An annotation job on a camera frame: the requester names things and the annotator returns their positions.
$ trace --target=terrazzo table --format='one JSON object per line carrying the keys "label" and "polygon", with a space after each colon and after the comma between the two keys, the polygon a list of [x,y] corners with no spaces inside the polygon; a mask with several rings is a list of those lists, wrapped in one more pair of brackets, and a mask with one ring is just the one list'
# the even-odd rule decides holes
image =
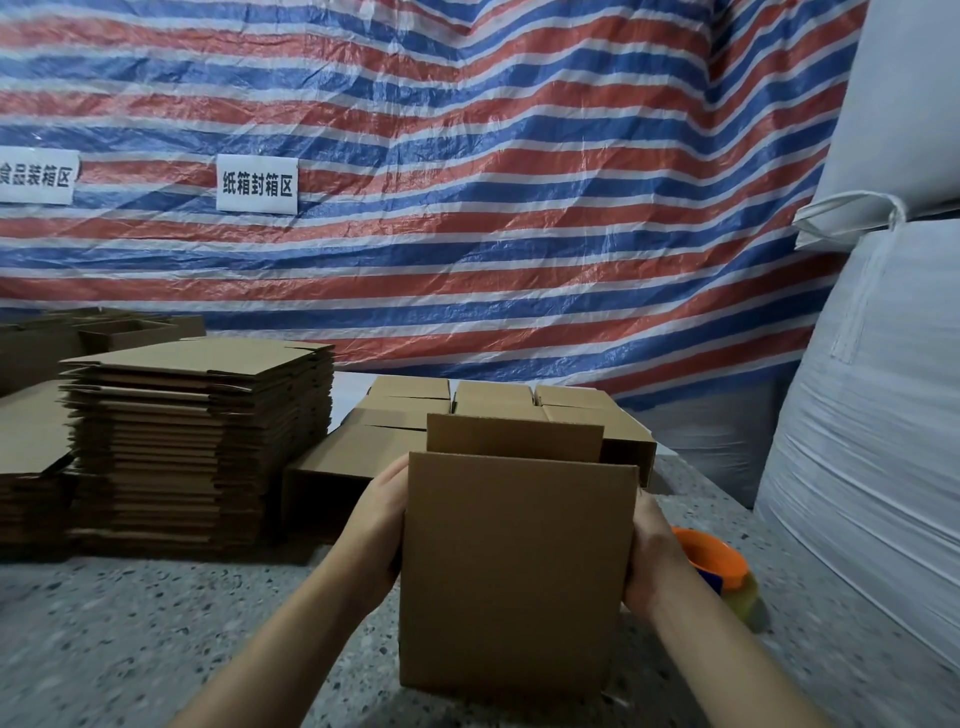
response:
{"label": "terrazzo table", "polygon": [[[351,406],[339,401],[335,418]],[[672,523],[746,556],[766,605],[760,638],[837,724],[960,725],[960,680],[930,650],[681,458],[658,455],[656,474],[658,490],[672,492],[658,496]],[[162,725],[309,571],[90,557],[0,565],[0,725]],[[707,725],[657,639],[629,615],[595,700],[504,707],[405,690],[397,597],[353,635],[304,725]]]}

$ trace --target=white paper sign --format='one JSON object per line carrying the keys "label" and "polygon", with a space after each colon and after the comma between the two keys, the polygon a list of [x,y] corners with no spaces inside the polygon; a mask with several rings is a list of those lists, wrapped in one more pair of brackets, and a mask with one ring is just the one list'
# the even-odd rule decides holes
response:
{"label": "white paper sign", "polygon": [[296,157],[217,155],[217,209],[297,214]]}
{"label": "white paper sign", "polygon": [[0,147],[0,203],[73,205],[80,152]]}

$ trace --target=corrugated cardboard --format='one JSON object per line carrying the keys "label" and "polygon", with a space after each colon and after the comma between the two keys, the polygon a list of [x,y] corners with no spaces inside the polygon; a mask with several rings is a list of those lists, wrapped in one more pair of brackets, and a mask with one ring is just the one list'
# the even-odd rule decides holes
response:
{"label": "corrugated cardboard", "polygon": [[538,384],[535,393],[537,404],[556,404],[560,407],[582,407],[585,409],[614,409],[616,402],[606,392],[589,387],[555,387],[550,384]]}
{"label": "corrugated cardboard", "polygon": [[0,474],[38,474],[70,452],[67,410],[55,381],[0,400]]}
{"label": "corrugated cardboard", "polygon": [[413,397],[424,400],[449,400],[449,379],[430,376],[381,375],[367,393],[373,397]]}
{"label": "corrugated cardboard", "polygon": [[546,421],[543,408],[533,404],[533,400],[524,404],[515,402],[464,400],[455,402],[454,413],[462,417],[501,417],[505,420]]}
{"label": "corrugated cardboard", "polygon": [[[453,421],[469,419],[430,415],[428,448]],[[439,692],[596,694],[633,536],[636,468],[528,459],[496,434],[508,422],[474,421],[474,440],[484,447],[468,448],[490,454],[410,455],[400,683]],[[508,426],[519,442],[534,444],[530,454],[543,454],[548,429],[586,425]],[[591,430],[599,438],[601,428],[584,432]],[[465,432],[444,442],[463,443]],[[599,444],[590,449],[598,454]],[[557,443],[549,454],[562,458],[564,450]]]}
{"label": "corrugated cardboard", "polygon": [[547,404],[541,408],[550,422],[602,425],[604,428],[603,449],[600,461],[618,465],[636,465],[639,468],[640,485],[644,488],[650,480],[657,441],[650,430],[637,422],[629,413],[616,409],[581,409]]}
{"label": "corrugated cardboard", "polygon": [[426,431],[428,412],[446,414],[448,400],[424,400],[410,397],[371,397],[367,395],[344,419],[344,425],[373,425]]}
{"label": "corrugated cardboard", "polygon": [[595,463],[603,427],[458,415],[427,415],[427,449],[469,455]]}
{"label": "corrugated cardboard", "polygon": [[506,384],[499,381],[471,381],[464,379],[457,385],[453,395],[456,402],[476,401],[482,403],[533,404],[534,397],[526,384]]}
{"label": "corrugated cardboard", "polygon": [[329,346],[201,337],[70,365],[85,539],[252,545],[278,524],[283,467],[329,425]]}
{"label": "corrugated cardboard", "polygon": [[75,328],[87,353],[117,352],[183,338],[183,332],[178,327],[140,319],[108,321]]}
{"label": "corrugated cardboard", "polygon": [[56,378],[62,359],[83,353],[80,335],[63,324],[0,332],[0,397]]}
{"label": "corrugated cardboard", "polygon": [[56,382],[0,399],[0,544],[60,546],[70,486],[67,412]]}
{"label": "corrugated cardboard", "polygon": [[341,425],[286,469],[284,532],[332,544],[371,479],[404,453],[424,449],[425,432]]}
{"label": "corrugated cardboard", "polygon": [[206,336],[206,324],[204,317],[197,316],[150,316],[144,317],[150,321],[160,321],[163,324],[171,324],[180,329],[180,338],[189,339],[194,336]]}
{"label": "corrugated cardboard", "polygon": [[340,426],[288,471],[371,479],[404,452],[426,448],[426,435],[409,429]]}
{"label": "corrugated cardboard", "polygon": [[63,363],[74,367],[100,365],[117,370],[257,377],[303,357],[303,350],[332,349],[329,344],[217,336],[155,344],[109,355],[77,356]]}

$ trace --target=right hand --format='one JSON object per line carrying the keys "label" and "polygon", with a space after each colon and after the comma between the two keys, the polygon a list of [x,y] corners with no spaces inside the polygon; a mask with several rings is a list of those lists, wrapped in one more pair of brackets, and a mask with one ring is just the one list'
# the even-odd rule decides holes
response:
{"label": "right hand", "polygon": [[639,619],[649,620],[653,606],[677,575],[693,571],[657,499],[638,490],[634,505],[634,543],[623,603]]}

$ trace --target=open cardboard box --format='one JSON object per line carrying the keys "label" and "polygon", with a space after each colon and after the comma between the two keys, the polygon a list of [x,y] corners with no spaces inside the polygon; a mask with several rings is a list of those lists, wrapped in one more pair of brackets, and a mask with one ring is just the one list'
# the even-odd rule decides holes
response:
{"label": "open cardboard box", "polygon": [[400,683],[597,694],[633,536],[636,466],[601,425],[428,415],[410,455]]}
{"label": "open cardboard box", "polygon": [[501,417],[507,420],[546,421],[542,407],[526,403],[462,400],[454,402],[454,414],[461,417]]}
{"label": "open cardboard box", "polygon": [[367,484],[400,455],[423,449],[421,430],[344,423],[284,472],[283,532],[332,544]]}
{"label": "open cardboard box", "polygon": [[371,397],[408,397],[424,400],[449,400],[449,379],[430,376],[380,375],[367,392]]}
{"label": "open cardboard box", "polygon": [[554,423],[601,425],[604,428],[600,462],[636,465],[640,486],[646,488],[657,456],[657,441],[650,430],[619,407],[586,409],[546,404],[540,408]]}
{"label": "open cardboard box", "polygon": [[537,404],[555,404],[560,407],[581,407],[584,409],[618,409],[613,397],[600,389],[589,387],[557,387],[551,384],[538,384]]}
{"label": "open cardboard box", "polygon": [[482,402],[498,404],[534,403],[533,393],[526,384],[507,384],[499,381],[471,381],[464,379],[453,395],[455,402]]}
{"label": "open cardboard box", "polygon": [[151,344],[164,344],[183,338],[180,328],[171,324],[140,319],[107,321],[77,326],[86,353],[119,352]]}
{"label": "open cardboard box", "polygon": [[428,413],[447,414],[449,400],[367,395],[344,419],[344,425],[373,425],[426,431]]}

